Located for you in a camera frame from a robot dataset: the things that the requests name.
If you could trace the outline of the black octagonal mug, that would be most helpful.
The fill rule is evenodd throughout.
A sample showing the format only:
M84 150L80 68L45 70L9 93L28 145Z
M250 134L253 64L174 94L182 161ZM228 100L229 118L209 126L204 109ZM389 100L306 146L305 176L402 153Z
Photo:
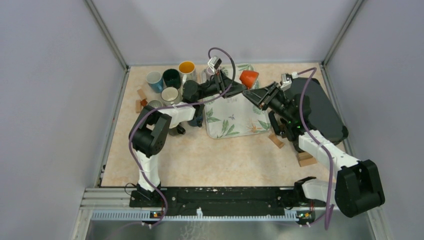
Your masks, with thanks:
M183 126L181 126L180 124L178 124L176 127L170 128L168 130L168 134L170 136L185 135L186 129Z

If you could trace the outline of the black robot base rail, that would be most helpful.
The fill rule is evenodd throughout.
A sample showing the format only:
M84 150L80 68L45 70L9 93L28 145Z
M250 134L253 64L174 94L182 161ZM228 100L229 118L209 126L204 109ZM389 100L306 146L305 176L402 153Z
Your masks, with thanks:
M289 210L324 207L319 200L308 200L293 187L161 187L156 191L134 189L130 193L131 208L153 208L158 218L193 216L200 210L206 217L282 216Z

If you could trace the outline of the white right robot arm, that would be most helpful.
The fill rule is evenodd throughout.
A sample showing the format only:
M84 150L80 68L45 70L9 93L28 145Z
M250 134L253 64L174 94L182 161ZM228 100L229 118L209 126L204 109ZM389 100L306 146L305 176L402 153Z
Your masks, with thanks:
M379 207L386 202L377 165L359 160L336 147L309 121L310 99L303 91L289 97L276 83L245 90L243 96L260 110L271 109L285 124L286 137L302 153L308 153L331 173L327 181L306 177L295 182L293 200L307 206L319 200L337 206L347 217Z

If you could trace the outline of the navy blue mug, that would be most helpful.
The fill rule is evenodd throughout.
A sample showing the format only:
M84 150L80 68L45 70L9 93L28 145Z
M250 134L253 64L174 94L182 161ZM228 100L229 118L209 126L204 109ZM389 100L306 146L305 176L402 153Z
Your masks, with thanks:
M204 115L201 113L200 115L196 115L192 120L189 120L187 123L191 127L199 127L203 126Z

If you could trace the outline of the white ribbed mug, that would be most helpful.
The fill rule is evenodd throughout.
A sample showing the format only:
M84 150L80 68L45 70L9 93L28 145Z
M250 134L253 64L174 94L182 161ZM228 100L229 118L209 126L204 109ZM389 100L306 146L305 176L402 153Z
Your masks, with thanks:
M176 105L183 99L180 91L175 87L164 88L160 97L165 106Z

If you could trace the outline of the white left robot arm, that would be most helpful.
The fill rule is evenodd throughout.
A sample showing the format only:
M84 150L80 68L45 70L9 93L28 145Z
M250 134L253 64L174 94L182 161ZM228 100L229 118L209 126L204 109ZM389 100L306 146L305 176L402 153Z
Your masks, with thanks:
M171 106L147 105L139 114L128 136L130 153L139 167L137 189L141 200L149 207L160 202L156 189L161 184L158 154L163 149L169 131L182 122L193 122L201 127L199 117L206 103L218 98L231 98L247 87L227 77L221 70L204 83L187 80L182 86L182 101Z

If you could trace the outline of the dark green mug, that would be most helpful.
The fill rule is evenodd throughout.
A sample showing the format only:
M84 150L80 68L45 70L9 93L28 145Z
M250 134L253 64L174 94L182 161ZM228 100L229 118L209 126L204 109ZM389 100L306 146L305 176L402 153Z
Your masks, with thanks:
M170 68L165 70L162 78L167 88L173 87L180 89L182 86L180 72L177 69Z

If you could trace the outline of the light blue dotted mug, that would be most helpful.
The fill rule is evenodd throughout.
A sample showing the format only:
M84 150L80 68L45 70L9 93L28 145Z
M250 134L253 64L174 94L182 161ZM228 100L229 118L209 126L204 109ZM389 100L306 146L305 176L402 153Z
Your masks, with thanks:
M160 94L164 89L164 80L162 74L158 71L151 71L146 75L146 82L150 88Z

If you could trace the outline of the small orange cup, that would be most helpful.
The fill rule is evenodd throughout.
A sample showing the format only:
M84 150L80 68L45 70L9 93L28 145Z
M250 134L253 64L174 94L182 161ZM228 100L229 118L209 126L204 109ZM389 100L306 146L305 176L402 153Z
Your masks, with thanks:
M239 80L248 89L252 89L257 82L259 73L254 70L243 70L239 76Z

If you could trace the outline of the grey striped mug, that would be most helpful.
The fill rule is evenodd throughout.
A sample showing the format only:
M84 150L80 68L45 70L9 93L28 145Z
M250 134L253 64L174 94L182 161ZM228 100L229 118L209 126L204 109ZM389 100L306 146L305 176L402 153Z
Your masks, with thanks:
M164 104L160 100L151 100L148 102L147 105L153 108L161 108L164 106Z

